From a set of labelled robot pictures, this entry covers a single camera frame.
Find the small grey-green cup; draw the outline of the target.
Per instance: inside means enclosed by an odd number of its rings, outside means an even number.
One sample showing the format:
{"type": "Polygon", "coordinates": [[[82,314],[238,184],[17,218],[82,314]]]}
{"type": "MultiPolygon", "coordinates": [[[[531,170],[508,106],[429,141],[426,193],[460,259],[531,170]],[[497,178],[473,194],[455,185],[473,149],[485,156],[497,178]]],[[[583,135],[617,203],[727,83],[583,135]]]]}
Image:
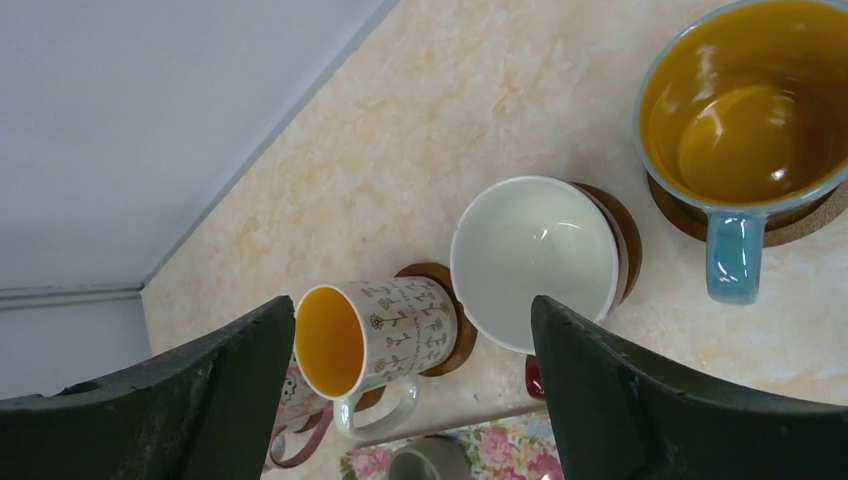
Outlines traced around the small grey-green cup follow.
{"type": "Polygon", "coordinates": [[[471,467],[460,444],[448,437],[417,439],[392,452],[386,470],[389,480],[469,480],[471,467]]]}

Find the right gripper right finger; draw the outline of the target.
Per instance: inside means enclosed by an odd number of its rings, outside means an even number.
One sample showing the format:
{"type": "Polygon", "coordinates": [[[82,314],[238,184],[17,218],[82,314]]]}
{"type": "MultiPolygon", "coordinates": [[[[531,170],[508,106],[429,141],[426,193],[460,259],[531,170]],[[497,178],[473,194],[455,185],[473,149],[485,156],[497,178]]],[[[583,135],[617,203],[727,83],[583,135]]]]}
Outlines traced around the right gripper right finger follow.
{"type": "Polygon", "coordinates": [[[843,479],[847,410],[738,385],[539,295],[531,326],[568,479],[843,479]]]}

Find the brown coaster five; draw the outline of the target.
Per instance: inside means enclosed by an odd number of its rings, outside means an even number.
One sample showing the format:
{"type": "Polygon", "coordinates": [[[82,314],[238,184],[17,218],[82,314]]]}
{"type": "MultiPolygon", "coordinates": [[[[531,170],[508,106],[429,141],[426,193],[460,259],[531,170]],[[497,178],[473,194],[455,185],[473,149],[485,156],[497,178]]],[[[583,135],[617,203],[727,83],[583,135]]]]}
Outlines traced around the brown coaster five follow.
{"type": "Polygon", "coordinates": [[[627,299],[640,275],[643,248],[637,224],[624,204],[612,194],[585,183],[573,182],[573,185],[592,198],[614,232],[620,256],[619,284],[613,305],[616,307],[627,299]]]}

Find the white cup red handle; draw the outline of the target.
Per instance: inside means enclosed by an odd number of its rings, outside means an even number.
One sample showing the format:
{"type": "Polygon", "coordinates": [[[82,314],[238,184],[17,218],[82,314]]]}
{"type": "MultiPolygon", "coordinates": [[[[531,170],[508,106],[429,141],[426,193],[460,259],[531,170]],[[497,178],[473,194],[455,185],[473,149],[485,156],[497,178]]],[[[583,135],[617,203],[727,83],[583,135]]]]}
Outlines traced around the white cup red handle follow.
{"type": "Polygon", "coordinates": [[[479,194],[454,232],[450,271],[468,320],[493,343],[525,355],[528,394],[545,397],[530,321],[547,295],[603,322],[629,293],[639,237],[622,229],[601,191],[545,176],[514,177],[479,194]]]}

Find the blue mug yellow inside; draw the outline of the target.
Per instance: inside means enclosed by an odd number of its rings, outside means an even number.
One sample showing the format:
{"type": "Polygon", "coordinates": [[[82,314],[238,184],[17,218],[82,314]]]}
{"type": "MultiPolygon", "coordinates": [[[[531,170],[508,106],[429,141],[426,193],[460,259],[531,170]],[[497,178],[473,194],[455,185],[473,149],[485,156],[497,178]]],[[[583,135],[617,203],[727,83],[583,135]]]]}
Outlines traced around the blue mug yellow inside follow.
{"type": "Polygon", "coordinates": [[[706,287],[749,305],[770,218],[847,178],[847,5],[737,1],[654,60],[633,117],[638,156],[706,217],[706,287]]]}

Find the pink mug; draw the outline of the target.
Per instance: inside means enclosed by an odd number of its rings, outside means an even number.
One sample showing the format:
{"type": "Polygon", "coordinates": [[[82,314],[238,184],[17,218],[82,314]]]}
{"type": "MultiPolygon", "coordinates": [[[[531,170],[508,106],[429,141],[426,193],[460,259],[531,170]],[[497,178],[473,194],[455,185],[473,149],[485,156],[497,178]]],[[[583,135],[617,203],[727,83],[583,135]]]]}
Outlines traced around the pink mug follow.
{"type": "Polygon", "coordinates": [[[302,375],[295,355],[292,355],[283,383],[263,471],[290,469],[307,461],[317,450],[333,421],[332,407],[333,404],[329,400],[310,387],[302,375]],[[284,434],[304,431],[305,425],[314,416],[318,420],[305,445],[294,455],[285,458],[284,434]]]}

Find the glass mug orange inside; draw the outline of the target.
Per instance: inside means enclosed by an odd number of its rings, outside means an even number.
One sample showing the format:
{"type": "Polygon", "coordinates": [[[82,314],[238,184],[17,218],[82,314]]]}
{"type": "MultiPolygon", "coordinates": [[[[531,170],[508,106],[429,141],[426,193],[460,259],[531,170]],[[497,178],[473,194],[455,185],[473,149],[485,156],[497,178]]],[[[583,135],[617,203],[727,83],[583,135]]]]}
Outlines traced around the glass mug orange inside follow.
{"type": "Polygon", "coordinates": [[[424,276],[319,285],[295,312],[294,354],[306,383],[333,404],[345,437],[374,441],[410,418],[418,376],[442,364],[459,337],[449,293],[424,276]],[[384,417],[357,425],[363,395],[396,382],[399,403],[384,417]]]}

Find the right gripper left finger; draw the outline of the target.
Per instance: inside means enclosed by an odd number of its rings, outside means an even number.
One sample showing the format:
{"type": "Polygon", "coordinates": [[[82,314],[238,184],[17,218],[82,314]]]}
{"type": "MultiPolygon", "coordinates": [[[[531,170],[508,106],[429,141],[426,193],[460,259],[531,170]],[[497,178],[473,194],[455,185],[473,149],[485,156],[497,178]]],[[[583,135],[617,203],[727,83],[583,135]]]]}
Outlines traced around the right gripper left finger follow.
{"type": "Polygon", "coordinates": [[[257,479],[293,349],[275,297],[146,361],[1,403],[5,479],[257,479]]]}

